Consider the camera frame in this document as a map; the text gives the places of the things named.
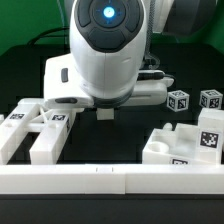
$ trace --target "black table surface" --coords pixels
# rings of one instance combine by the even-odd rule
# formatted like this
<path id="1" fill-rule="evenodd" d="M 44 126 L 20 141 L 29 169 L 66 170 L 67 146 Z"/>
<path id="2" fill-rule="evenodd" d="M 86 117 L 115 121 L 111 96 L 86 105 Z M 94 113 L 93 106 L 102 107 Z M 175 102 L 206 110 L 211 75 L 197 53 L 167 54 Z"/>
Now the black table surface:
<path id="1" fill-rule="evenodd" d="M 16 46 L 0 57 L 0 114 L 23 98 L 43 97 L 46 59 L 68 53 L 60 45 Z M 224 55 L 209 45 L 158 44 L 160 68 L 190 94 L 187 111 L 159 106 L 120 107 L 113 121 L 97 121 L 96 109 L 76 116 L 58 164 L 136 164 L 153 128 L 167 122 L 197 124 L 200 91 L 224 93 Z M 9 164 L 30 164 L 30 133 Z M 223 195 L 1 195 L 1 223 L 222 223 Z"/>

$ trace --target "black cable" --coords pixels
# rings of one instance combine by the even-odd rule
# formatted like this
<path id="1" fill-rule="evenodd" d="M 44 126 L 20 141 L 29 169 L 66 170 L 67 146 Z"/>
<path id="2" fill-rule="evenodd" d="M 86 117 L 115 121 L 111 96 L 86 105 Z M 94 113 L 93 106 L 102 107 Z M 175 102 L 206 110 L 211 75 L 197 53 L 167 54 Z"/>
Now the black cable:
<path id="1" fill-rule="evenodd" d="M 156 69 L 158 69 L 158 67 L 160 65 L 160 60 L 157 56 L 153 55 L 150 52 L 152 35 L 153 35 L 156 0 L 151 0 L 149 5 L 150 5 L 149 21 L 148 21 L 148 28 L 147 28 L 147 39 L 146 39 L 146 46 L 145 46 L 144 64 L 148 66 L 148 69 L 156 70 Z"/>
<path id="2" fill-rule="evenodd" d="M 40 39 L 42 38 L 48 38 L 48 37 L 67 37 L 68 35 L 47 35 L 47 36 L 43 36 L 43 37 L 40 37 Z"/>
<path id="3" fill-rule="evenodd" d="M 62 5 L 61 5 L 61 1 L 57 0 L 57 4 L 58 4 L 58 9 L 60 12 L 60 16 L 61 16 L 61 22 L 62 22 L 62 26 L 65 27 L 65 15 L 62 9 Z"/>
<path id="4" fill-rule="evenodd" d="M 31 39 L 27 43 L 27 45 L 34 45 L 39 39 L 44 38 L 45 36 L 47 37 L 48 34 L 59 32 L 59 31 L 65 31 L 65 30 L 69 30 L 69 27 L 59 27 L 59 28 L 55 28 L 55 29 L 50 29 L 50 30 L 44 31 L 43 33 L 39 34 L 35 38 Z"/>
<path id="5" fill-rule="evenodd" d="M 171 78 L 174 80 L 174 83 L 176 83 L 176 78 L 173 75 L 165 74 L 162 71 L 155 71 L 155 72 L 144 72 L 144 70 L 141 70 L 141 73 L 138 75 L 137 81 L 143 81 L 143 80 L 161 80 L 163 78 Z"/>

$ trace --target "white stacked blocks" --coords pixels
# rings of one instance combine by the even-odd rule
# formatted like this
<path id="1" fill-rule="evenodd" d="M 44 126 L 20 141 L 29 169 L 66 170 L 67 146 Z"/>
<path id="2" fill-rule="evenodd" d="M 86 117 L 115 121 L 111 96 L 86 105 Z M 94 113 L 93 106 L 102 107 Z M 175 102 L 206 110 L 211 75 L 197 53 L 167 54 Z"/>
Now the white stacked blocks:
<path id="1" fill-rule="evenodd" d="M 199 105 L 211 109 L 221 109 L 223 94 L 215 89 L 201 91 Z"/>
<path id="2" fill-rule="evenodd" d="M 189 98 L 189 94 L 181 90 L 169 92 L 167 97 L 167 107 L 175 112 L 187 110 L 189 106 Z"/>
<path id="3" fill-rule="evenodd" d="M 203 109 L 198 126 L 177 124 L 175 131 L 154 129 L 143 149 L 143 164 L 220 164 L 224 111 Z"/>

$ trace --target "dark green wall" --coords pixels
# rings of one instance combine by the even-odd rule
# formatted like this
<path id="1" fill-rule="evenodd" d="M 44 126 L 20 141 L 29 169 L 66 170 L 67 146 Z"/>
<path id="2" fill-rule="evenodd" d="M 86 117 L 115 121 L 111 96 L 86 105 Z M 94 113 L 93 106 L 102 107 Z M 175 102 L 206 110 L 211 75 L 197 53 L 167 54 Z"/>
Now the dark green wall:
<path id="1" fill-rule="evenodd" d="M 0 55 L 12 46 L 26 44 L 39 33 L 61 27 L 56 0 L 0 0 Z M 224 54 L 224 0 L 219 0 L 212 21 L 188 38 L 154 35 L 153 43 L 208 43 Z M 62 43 L 63 39 L 39 43 Z"/>

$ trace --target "blue light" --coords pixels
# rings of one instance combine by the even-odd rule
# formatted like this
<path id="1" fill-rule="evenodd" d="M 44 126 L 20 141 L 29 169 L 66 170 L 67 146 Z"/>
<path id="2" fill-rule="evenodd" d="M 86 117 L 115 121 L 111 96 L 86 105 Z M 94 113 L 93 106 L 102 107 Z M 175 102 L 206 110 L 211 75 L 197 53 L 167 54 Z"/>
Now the blue light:
<path id="1" fill-rule="evenodd" d="M 110 19 L 115 15 L 115 10 L 112 7 L 108 6 L 103 10 L 103 14 L 106 18 Z"/>

